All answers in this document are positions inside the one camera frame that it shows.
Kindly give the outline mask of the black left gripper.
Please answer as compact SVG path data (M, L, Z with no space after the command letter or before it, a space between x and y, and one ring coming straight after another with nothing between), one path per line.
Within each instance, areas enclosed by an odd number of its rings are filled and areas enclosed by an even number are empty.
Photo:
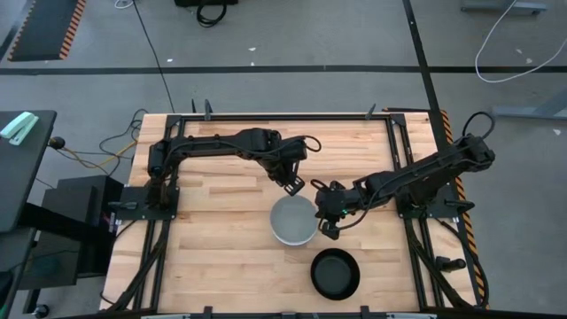
M305 186L304 180L298 176L298 159L267 159L264 161L264 169L270 180L292 196Z

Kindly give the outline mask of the grey bowl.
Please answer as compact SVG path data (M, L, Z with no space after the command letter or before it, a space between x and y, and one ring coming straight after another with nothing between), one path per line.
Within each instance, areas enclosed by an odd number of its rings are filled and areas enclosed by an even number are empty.
M307 198L295 195L280 198L270 211L272 233L281 243L300 246L316 234L318 219L314 204Z

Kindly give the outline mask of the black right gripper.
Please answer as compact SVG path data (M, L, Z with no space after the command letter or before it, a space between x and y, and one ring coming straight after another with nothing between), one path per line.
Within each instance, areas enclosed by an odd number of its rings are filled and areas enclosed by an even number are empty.
M329 185L315 180L315 216L320 220L319 230L331 239L339 239L340 230L327 221L339 221L357 209L357 190L348 190L342 183L331 181Z

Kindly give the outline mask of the yellow black hazard tape strip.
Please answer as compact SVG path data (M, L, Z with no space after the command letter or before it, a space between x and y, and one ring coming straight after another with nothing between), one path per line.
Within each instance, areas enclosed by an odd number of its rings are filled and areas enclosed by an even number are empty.
M447 144L452 144L458 136L453 133L451 128L451 123L448 118L448 114L445 110L440 111L440 117L443 123L443 128L445 130L445 136L447 140ZM461 201L466 199L465 191L462 185L462 179L460 177L456 177L454 182L450 182L452 191L456 198ZM472 221L469 215L469 212L472 208L464 211L463 213L459 214L459 221L456 222L458 234L460 238L464 241L464 255L466 261L468 262L468 270L470 273L470 281L472 285L472 289L474 291L475 300L478 305L483 305L483 302L486 301L484 306L480 306L483 309L489 309L488 304L488 283L486 279L486 275L482 275L483 273L480 271L482 270L475 261L478 260L478 249L476 246L476 241L474 238L474 231L472 226Z

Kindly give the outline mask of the mint green stapler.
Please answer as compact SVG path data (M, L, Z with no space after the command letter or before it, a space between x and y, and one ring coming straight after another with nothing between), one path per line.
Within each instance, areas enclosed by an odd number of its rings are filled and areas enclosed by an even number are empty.
M38 121L39 117L33 113L23 112L0 131L0 137L12 145L20 145Z

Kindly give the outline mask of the black toggle clamp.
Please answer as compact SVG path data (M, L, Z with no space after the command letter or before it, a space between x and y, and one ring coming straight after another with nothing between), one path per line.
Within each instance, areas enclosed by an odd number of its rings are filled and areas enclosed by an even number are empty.
M437 256L435 266L441 272L453 272L467 267L466 261L463 259L450 259L448 257Z

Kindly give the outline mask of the black equipment box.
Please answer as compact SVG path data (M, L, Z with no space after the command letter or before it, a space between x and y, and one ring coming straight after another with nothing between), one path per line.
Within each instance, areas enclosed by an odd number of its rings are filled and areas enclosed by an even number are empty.
M114 212L108 204L120 199L123 184L106 175L63 179L47 190L43 206L79 222L115 234ZM43 232L37 246L38 260L28 269L35 285L53 288L75 285L84 277L105 276L112 249L85 245Z

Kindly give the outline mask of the grey metal desk leg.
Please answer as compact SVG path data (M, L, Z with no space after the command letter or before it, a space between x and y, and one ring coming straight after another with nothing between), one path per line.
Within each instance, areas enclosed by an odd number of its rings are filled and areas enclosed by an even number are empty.
M546 4L533 0L461 0L461 10L479 12L509 12L539 15L548 9Z
M567 121L567 88L543 104L536 106L498 105L491 109L491 114L494 117Z

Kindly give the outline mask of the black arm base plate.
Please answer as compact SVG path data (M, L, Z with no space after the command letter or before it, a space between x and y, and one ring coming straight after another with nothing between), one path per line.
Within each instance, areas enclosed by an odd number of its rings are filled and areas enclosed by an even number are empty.
M470 205L466 200L457 199L448 184L440 188L434 198L427 199L423 204L415 204L407 189L402 189L395 196L395 201L402 219L454 218Z
M165 221L176 218L179 189L173 190L166 208L159 205L151 206L147 202L148 192L146 187L125 187L120 200L109 202L109 206L116 213L118 220Z

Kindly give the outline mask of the black side table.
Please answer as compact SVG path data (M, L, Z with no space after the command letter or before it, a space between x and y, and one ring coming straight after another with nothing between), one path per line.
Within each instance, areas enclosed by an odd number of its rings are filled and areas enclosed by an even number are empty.
M0 233L18 224L57 118L52 110L29 111L37 121L20 144L14 145L1 131L23 113L0 112Z

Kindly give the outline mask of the black hazard-striped floor mat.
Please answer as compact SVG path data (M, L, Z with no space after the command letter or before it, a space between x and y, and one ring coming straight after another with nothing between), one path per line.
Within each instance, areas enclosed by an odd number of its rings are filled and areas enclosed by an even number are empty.
M7 60L63 60L71 51L86 0L32 0Z

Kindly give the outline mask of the black bowl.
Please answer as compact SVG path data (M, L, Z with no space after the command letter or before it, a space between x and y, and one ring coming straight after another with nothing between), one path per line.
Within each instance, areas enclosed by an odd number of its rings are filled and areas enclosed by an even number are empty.
M328 300L346 300L358 289L361 271L347 251L328 248L320 251L310 266L310 278L316 291Z

